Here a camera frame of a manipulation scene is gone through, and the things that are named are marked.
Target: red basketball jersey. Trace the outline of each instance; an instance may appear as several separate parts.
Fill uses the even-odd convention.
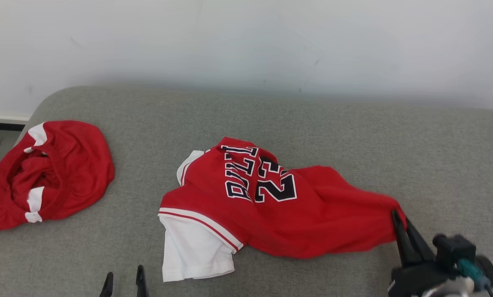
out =
[[[0,162],[0,230],[75,214],[101,199],[113,179],[97,127],[76,120],[38,124]]]
[[[331,167],[287,171],[270,152],[228,137],[206,152],[194,151],[177,176],[181,186],[164,196],[159,210],[167,228],[165,281],[233,271],[233,263],[202,275],[176,269],[179,263],[215,267],[222,262],[219,257],[186,259],[203,244],[194,240],[215,237],[231,253],[250,245],[274,256],[309,258],[393,241],[392,210],[405,219],[395,199],[355,188]],[[196,239],[201,233],[207,236]],[[172,263],[166,254],[178,261]]]

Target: white trim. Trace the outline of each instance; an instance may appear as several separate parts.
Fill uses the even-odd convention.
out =
[[[42,222],[43,218],[36,212],[25,212],[24,217],[28,222]]]
[[[38,124],[37,126],[34,126],[28,130],[28,135],[35,140],[33,146],[43,145],[47,141],[47,132],[43,127],[44,124],[45,122],[42,122],[41,124]],[[31,146],[27,147],[24,149],[24,152],[31,153],[33,152],[33,148]]]
[[[30,120],[29,116],[0,115],[0,123],[26,125]]]
[[[393,280],[393,282],[391,282],[391,284],[389,284],[389,286],[387,287],[388,293],[391,291],[391,288],[393,288],[394,285],[395,285],[395,280]]]
[[[43,200],[43,190],[44,186],[40,186],[39,188],[33,188],[30,190],[28,193],[28,198],[26,199],[26,202],[30,206],[30,211],[31,212],[36,212],[41,210],[41,203]]]
[[[184,186],[184,179],[186,177],[186,172],[191,162],[197,160],[200,156],[204,154],[203,151],[192,151],[189,157],[180,164],[179,169],[177,169],[177,180],[181,186]]]
[[[162,212],[162,211],[163,212],[170,212],[171,214],[160,214],[160,212]],[[208,228],[208,226],[206,226],[205,224],[202,224],[201,222],[199,222],[197,220],[175,216],[175,214],[181,215],[181,216],[187,216],[187,217],[191,217],[191,218],[196,218],[198,220],[201,220],[205,224],[208,224],[209,226],[211,226],[212,228],[214,228],[221,235],[219,235],[218,233],[215,233],[215,231],[213,231],[212,228]],[[233,252],[232,252],[233,254],[235,254],[235,252],[237,252],[238,250],[240,250],[244,246],[243,243],[241,243],[238,239],[236,239],[235,236],[233,236],[224,227],[220,226],[220,224],[218,224],[217,222],[215,222],[211,218],[208,218],[207,216],[204,216],[202,214],[199,214],[199,213],[197,213],[195,211],[184,210],[184,209],[177,209],[177,208],[160,207],[158,216],[159,217],[166,217],[166,218],[174,218],[174,219],[178,219],[178,220],[185,220],[185,221],[189,221],[189,222],[195,222],[195,223],[199,224],[200,226],[203,226],[205,229],[207,229],[208,231],[210,231],[217,238],[221,239],[221,241],[224,244],[226,244],[229,248],[231,248],[233,250]],[[235,247],[234,246],[231,246],[228,243],[228,241],[226,241],[222,237],[225,237],[232,244],[234,244],[237,247],[237,250],[235,250]]]
[[[28,206],[30,207],[30,212],[24,213],[24,217],[28,222],[42,222],[43,218],[39,216],[37,213],[39,210],[41,210],[41,203],[43,200],[43,190],[44,186],[40,186],[37,188],[33,188],[28,192],[28,198],[26,199],[26,202],[28,203]]]

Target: gray fabric cushion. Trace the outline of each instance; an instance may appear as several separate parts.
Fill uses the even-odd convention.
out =
[[[256,143],[287,168],[332,166],[397,198],[428,242],[461,233],[493,261],[493,111],[76,87],[46,99],[26,128],[47,120],[98,126],[116,178],[78,214],[0,232],[0,296],[93,297],[112,271],[114,296],[132,297],[139,264],[151,297],[387,295],[394,243],[308,260],[246,247],[231,274],[162,283],[162,196],[192,150],[224,136]]]

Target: baseboard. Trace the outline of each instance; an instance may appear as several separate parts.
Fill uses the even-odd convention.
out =
[[[0,123],[0,130],[22,131],[23,129],[24,129],[24,125],[21,125],[21,124]]]
[[[28,116],[0,115],[0,124],[26,125],[30,120]]]

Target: printed number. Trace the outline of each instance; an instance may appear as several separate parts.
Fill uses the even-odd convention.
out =
[[[232,177],[234,180],[227,180],[226,192],[230,198],[241,198],[248,201],[252,201],[248,194],[249,183],[247,179],[242,178],[239,175],[239,171],[246,173],[249,177],[252,176],[254,165],[256,160],[251,158],[243,158],[244,164],[239,164],[231,161],[231,155],[228,153],[248,154],[252,157],[257,156],[257,147],[229,147],[222,145],[222,149],[226,151],[224,154],[225,160],[225,175],[226,177]],[[258,180],[255,190],[255,201],[257,203],[265,202],[265,195],[269,194],[276,201],[286,201],[297,199],[296,186],[294,181],[294,175],[284,170],[278,163],[270,160],[266,157],[259,158],[261,164],[257,168],[257,173],[261,179],[267,178],[267,172],[278,173],[280,176],[279,182],[274,183],[272,180]]]
[[[294,175],[288,174],[283,177],[279,186],[273,181],[257,181],[257,188],[255,190],[255,201],[257,203],[265,202],[264,192],[270,194],[278,202],[296,199]]]

